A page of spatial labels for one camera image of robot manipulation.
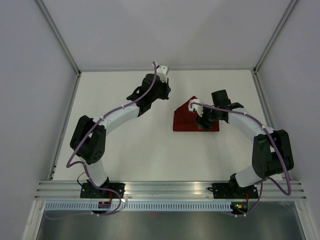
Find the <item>dark red cloth napkin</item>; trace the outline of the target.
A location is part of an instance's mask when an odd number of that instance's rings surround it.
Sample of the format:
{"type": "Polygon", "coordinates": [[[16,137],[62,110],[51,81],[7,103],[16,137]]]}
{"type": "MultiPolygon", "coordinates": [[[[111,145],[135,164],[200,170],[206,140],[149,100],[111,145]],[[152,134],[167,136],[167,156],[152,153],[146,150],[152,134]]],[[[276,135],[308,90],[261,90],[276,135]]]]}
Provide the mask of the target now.
{"type": "Polygon", "coordinates": [[[190,100],[197,99],[196,96],[192,96],[184,104],[178,107],[174,111],[173,115],[173,131],[174,132],[219,132],[220,125],[215,123],[211,129],[200,129],[196,124],[195,120],[197,117],[196,112],[190,112],[188,105],[190,100]]]}

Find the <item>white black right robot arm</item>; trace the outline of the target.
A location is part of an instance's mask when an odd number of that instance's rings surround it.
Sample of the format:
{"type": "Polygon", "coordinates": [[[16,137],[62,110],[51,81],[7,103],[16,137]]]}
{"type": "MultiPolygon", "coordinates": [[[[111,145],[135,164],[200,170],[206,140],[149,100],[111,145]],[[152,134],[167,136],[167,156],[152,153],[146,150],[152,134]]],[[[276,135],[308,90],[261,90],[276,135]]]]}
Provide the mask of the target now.
{"type": "Polygon", "coordinates": [[[202,130],[211,129],[224,121],[241,131],[252,143],[251,164],[244,170],[230,176],[227,193],[231,198],[242,198],[254,191],[254,185],[263,183],[277,174],[284,174],[287,189],[280,188],[286,196],[291,195],[292,186],[289,171],[294,167],[294,159],[289,134],[281,129],[262,124],[253,117],[242,104],[232,102],[226,90],[211,94],[213,105],[202,103],[195,98],[189,101],[188,110],[196,113],[195,123],[202,130]]]}

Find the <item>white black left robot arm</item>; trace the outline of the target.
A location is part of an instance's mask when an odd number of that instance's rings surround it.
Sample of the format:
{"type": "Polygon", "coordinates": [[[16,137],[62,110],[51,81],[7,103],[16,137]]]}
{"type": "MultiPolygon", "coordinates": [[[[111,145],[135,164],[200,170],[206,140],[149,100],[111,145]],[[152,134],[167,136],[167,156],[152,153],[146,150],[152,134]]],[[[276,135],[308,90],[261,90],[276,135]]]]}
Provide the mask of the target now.
{"type": "Polygon", "coordinates": [[[167,73],[149,73],[142,84],[126,98],[125,104],[101,117],[84,115],[78,120],[70,141],[73,153],[66,167],[82,164],[88,182],[92,185],[91,191],[98,198],[104,198],[109,193],[109,178],[102,164],[108,134],[146,113],[154,101],[168,100],[170,91],[167,73]]]}

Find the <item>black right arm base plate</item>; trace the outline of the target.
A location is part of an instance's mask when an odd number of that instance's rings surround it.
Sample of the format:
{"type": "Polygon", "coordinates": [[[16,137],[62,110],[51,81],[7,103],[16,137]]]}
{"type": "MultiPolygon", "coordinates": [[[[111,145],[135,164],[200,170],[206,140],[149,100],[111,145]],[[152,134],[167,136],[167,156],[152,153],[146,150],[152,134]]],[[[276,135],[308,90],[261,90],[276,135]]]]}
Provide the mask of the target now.
{"type": "Polygon", "coordinates": [[[207,188],[213,193],[214,199],[240,199],[246,200],[257,199],[259,197],[258,190],[254,185],[247,187],[231,186],[229,183],[212,183],[211,187],[207,188]]]}

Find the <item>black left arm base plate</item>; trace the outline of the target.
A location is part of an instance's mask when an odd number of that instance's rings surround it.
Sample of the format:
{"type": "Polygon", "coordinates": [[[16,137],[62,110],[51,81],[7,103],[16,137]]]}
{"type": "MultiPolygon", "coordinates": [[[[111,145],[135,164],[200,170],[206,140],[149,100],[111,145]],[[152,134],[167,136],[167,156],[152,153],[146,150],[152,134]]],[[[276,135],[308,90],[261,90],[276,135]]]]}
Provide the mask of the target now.
{"type": "Polygon", "coordinates": [[[104,189],[109,190],[100,190],[95,188],[90,182],[85,182],[82,184],[80,191],[81,199],[119,199],[119,196],[122,198],[125,193],[125,184],[122,182],[111,182],[107,185],[101,186],[104,189]]]}

